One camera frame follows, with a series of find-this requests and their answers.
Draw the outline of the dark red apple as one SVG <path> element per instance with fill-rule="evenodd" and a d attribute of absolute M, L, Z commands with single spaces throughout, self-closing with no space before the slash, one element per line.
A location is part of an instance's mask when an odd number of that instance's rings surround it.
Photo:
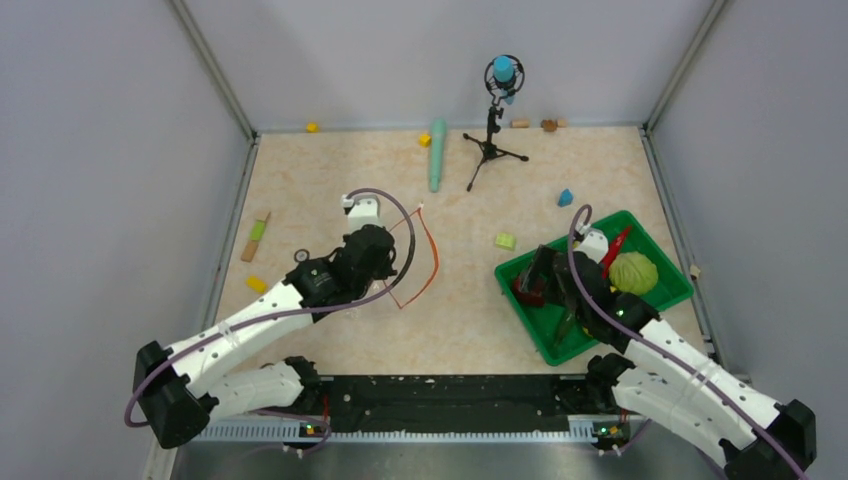
<path fill-rule="evenodd" d="M 527 290 L 522 289 L 522 280 L 514 279 L 510 290 L 516 301 L 524 306 L 541 308 L 546 304 L 545 299 L 546 280 L 537 279 Z"/>

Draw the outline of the clear zip bag orange zipper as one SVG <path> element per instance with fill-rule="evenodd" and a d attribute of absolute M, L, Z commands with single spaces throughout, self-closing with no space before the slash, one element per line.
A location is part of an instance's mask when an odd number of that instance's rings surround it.
<path fill-rule="evenodd" d="M 415 234 L 415 253 L 412 263 L 401 282 L 388 294 L 368 307 L 377 315 L 389 315 L 396 312 L 406 313 L 411 305 L 420 300 L 431 287 L 440 268 L 440 256 L 431 229 L 426 222 L 426 206 L 423 202 L 408 211 Z M 408 257 L 408 247 L 412 236 L 403 217 L 396 212 L 384 216 L 385 226 L 395 239 L 396 258 L 394 268 L 400 271 Z"/>

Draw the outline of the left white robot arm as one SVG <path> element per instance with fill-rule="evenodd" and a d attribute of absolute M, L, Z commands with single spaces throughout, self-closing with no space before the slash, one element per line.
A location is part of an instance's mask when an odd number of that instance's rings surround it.
<path fill-rule="evenodd" d="M 312 365 L 292 358 L 260 370 L 234 368 L 270 343 L 327 315 L 372 301 L 373 282 L 397 275 L 395 239 L 365 225 L 344 235 L 325 257 L 308 259 L 257 300 L 190 338 L 163 346 L 152 341 L 136 353 L 128 407 L 140 408 L 164 449 L 182 446 L 208 425 L 271 406 L 308 413 L 321 393 Z"/>

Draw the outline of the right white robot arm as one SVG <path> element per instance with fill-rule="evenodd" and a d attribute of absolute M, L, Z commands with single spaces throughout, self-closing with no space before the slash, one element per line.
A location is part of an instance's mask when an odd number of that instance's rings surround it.
<path fill-rule="evenodd" d="M 540 246 L 508 283 L 520 302 L 556 305 L 612 352 L 593 357 L 586 399 L 661 425 L 711 459 L 728 479 L 803 479 L 817 457 L 816 419 L 781 403 L 689 344 L 649 303 L 617 289 L 600 263 Z"/>

